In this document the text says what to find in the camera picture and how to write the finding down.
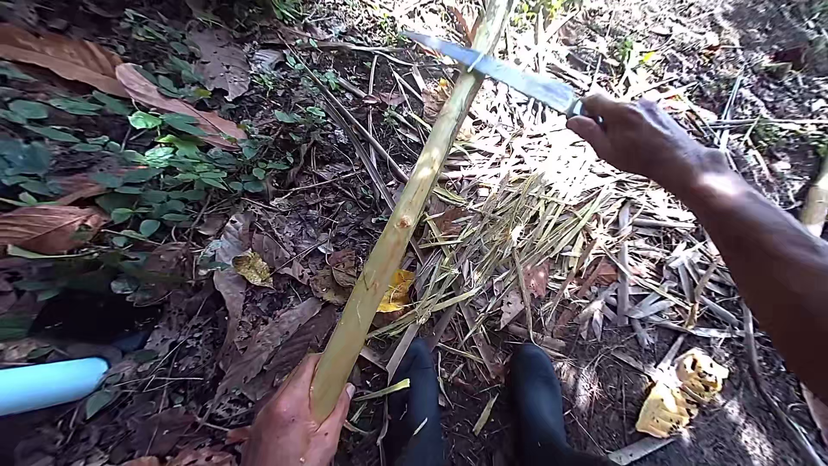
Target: yellow leaf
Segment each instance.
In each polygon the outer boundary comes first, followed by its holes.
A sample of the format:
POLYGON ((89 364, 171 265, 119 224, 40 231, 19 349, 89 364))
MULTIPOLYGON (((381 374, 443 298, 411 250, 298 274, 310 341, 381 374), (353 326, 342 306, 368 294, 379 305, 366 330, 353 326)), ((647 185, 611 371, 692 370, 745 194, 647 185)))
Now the yellow leaf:
POLYGON ((267 266, 258 252, 246 250, 233 257, 233 268, 248 282, 257 286, 273 288, 273 277, 270 276, 270 267, 267 266))
POLYGON ((383 295, 383 300, 379 302, 378 313, 392 313, 398 311, 409 304, 408 289, 414 281, 414 272, 408 270, 397 270, 391 278, 391 284, 388 285, 388 291, 383 295))

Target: leg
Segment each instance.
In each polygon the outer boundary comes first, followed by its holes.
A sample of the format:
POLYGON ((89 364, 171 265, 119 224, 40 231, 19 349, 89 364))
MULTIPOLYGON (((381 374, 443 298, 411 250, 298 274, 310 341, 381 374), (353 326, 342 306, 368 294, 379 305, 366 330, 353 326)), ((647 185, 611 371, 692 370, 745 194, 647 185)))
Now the leg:
POLYGON ((544 351, 523 343, 514 353, 509 371, 518 451, 522 463, 535 465, 613 464, 606 458, 575 452, 566 443, 561 383, 544 351))
POLYGON ((437 372, 426 341, 416 338, 394 373, 392 383, 411 380, 411 388, 388 396, 388 434, 383 441, 389 464, 441 466, 443 434, 440 426, 437 372))

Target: knife blade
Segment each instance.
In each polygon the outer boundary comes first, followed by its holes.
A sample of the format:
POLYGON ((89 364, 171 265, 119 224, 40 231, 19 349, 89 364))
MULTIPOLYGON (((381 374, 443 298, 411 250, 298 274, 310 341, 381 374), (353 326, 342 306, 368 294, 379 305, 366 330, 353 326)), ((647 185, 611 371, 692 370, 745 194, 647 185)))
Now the knife blade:
POLYGON ((572 86, 568 84, 546 78, 537 73, 520 71, 518 68, 509 65, 503 60, 467 47, 443 41, 433 36, 408 31, 402 34, 443 55, 450 56, 458 62, 472 67, 474 70, 494 80, 498 80, 529 97, 540 100, 556 112, 566 115, 567 118, 573 115, 583 114, 598 121, 596 117, 583 113, 584 110, 580 104, 580 99, 575 95, 575 90, 572 86))

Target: right hand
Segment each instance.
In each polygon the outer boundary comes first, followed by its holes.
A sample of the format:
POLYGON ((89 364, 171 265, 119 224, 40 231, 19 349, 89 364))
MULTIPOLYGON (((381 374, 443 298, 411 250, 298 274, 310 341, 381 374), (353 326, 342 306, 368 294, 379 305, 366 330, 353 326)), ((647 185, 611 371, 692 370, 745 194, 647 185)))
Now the right hand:
POLYGON ((623 104, 590 95, 582 103, 587 114, 604 119, 605 129, 584 116, 572 117, 566 127, 619 170, 648 177, 673 192, 702 182, 706 174, 729 172, 722 152, 697 143, 653 102, 623 104))

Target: pvc pipe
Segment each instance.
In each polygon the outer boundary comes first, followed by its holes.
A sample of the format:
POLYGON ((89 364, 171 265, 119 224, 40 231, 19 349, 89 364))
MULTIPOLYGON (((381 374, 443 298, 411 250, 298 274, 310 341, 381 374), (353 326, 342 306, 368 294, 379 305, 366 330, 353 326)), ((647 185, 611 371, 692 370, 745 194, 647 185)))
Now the pvc pipe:
POLYGON ((100 357, 0 369, 0 416, 80 400, 108 369, 100 357))

